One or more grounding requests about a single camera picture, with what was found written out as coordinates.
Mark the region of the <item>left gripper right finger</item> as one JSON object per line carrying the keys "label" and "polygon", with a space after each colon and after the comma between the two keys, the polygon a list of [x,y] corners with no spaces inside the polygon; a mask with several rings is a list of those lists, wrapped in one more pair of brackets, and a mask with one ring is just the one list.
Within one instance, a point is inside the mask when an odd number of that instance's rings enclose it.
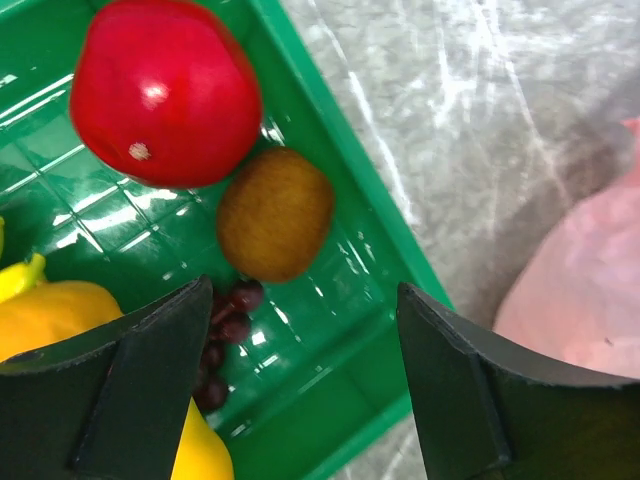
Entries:
{"label": "left gripper right finger", "polygon": [[397,325],[431,479],[635,479],[639,384],[570,365],[459,316],[418,287]]}

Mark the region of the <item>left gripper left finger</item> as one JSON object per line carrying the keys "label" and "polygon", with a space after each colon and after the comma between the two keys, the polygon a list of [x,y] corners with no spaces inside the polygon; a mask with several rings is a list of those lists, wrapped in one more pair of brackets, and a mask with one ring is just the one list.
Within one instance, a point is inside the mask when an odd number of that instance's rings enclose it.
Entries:
{"label": "left gripper left finger", "polygon": [[167,479],[209,328],[202,275],[1,365],[4,479]]}

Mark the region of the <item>pink plastic bag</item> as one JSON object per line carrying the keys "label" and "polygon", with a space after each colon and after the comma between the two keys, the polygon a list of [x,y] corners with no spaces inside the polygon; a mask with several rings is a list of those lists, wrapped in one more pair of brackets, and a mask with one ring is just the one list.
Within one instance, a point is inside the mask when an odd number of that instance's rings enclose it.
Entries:
{"label": "pink plastic bag", "polygon": [[580,203],[503,300],[497,334],[551,358],[639,376],[639,168]]}

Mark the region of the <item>brown fake kiwi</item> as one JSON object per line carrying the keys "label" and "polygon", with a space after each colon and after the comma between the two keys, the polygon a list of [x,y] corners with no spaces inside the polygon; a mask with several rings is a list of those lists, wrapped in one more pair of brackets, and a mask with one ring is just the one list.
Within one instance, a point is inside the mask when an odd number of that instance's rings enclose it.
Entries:
{"label": "brown fake kiwi", "polygon": [[335,208],[328,177],[297,151],[272,147],[235,176],[216,211],[218,244],[240,273],[284,283],[324,245]]}

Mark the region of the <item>red fake apple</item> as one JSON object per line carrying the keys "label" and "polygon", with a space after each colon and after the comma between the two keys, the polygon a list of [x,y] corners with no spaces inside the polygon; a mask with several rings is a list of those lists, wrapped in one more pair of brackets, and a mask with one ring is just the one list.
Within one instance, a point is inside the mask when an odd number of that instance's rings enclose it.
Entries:
{"label": "red fake apple", "polygon": [[89,26],[70,95],[89,150],[146,185],[199,188],[257,141],[262,98],[239,42],[192,1],[112,1]]}

